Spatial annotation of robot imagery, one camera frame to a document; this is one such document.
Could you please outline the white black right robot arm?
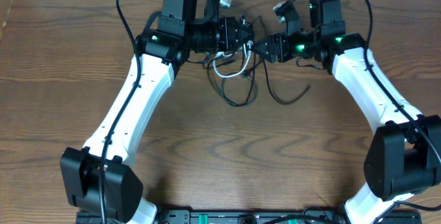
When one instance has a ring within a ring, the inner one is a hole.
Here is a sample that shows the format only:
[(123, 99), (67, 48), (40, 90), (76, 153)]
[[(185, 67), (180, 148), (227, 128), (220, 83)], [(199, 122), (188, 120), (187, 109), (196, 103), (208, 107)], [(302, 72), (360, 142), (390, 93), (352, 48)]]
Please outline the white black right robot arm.
[(440, 117), (425, 116), (391, 84), (367, 42), (347, 33), (340, 0), (310, 0), (305, 32), (291, 1), (274, 7), (286, 25), (253, 49), (271, 63), (314, 59), (358, 104), (373, 132), (365, 184), (343, 207), (344, 223), (379, 223), (390, 211), (440, 184)]

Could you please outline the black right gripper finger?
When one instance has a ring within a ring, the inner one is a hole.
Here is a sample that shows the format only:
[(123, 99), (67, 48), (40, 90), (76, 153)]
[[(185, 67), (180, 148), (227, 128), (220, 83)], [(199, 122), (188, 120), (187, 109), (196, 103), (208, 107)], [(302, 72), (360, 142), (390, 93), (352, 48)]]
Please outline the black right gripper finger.
[(253, 45), (253, 49), (272, 49), (273, 47), (273, 36), (269, 35), (266, 37), (263, 37), (262, 39), (255, 42)]
[(270, 62), (270, 63), (277, 63), (278, 62), (278, 58), (277, 58), (277, 54), (268, 48), (258, 48), (256, 46), (254, 46), (252, 48), (252, 51), (255, 52), (257, 55), (259, 55), (262, 59)]

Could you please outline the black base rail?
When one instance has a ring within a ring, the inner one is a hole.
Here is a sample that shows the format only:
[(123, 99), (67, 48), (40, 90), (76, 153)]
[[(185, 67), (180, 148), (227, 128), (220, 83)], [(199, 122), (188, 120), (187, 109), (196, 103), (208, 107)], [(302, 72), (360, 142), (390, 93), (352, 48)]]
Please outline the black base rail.
[[(314, 216), (326, 221), (335, 221), (338, 223), (346, 222), (342, 213), (335, 210), (319, 210), (318, 208), (309, 208), (308, 210), (296, 212), (196, 212), (189, 210), (165, 210), (156, 215), (155, 224), (239, 224), (239, 223), (266, 223), (275, 218), (298, 214), (302, 216)], [(95, 224), (102, 223), (101, 217), (88, 212), (76, 213), (76, 224)], [(321, 223), (313, 220), (294, 219), (281, 223)], [(379, 223), (386, 224), (421, 224), (420, 213), (391, 212), (385, 216)]]

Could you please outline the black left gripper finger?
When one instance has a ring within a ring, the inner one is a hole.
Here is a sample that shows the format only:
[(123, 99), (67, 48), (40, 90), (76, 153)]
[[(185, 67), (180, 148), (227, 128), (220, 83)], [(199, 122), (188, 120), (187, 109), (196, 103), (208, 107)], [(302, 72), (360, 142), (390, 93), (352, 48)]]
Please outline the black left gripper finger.
[(254, 35), (254, 29), (252, 28), (252, 25), (246, 20), (242, 20), (239, 22), (238, 31), (242, 35)]
[(240, 37), (239, 46), (240, 47), (245, 46), (246, 49), (251, 49), (254, 44), (254, 41), (255, 41), (255, 34), (253, 32), (247, 33)]

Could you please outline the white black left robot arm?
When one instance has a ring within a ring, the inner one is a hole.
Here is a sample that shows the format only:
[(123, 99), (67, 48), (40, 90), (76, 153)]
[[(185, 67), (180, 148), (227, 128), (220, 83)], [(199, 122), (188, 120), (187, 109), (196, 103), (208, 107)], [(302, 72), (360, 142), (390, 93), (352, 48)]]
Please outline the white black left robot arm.
[(153, 223), (133, 167), (149, 119), (191, 53), (243, 51), (254, 31), (244, 19), (221, 17), (232, 0), (163, 0), (143, 31), (131, 35), (127, 78), (109, 112), (81, 149), (68, 147), (60, 166), (77, 223)]

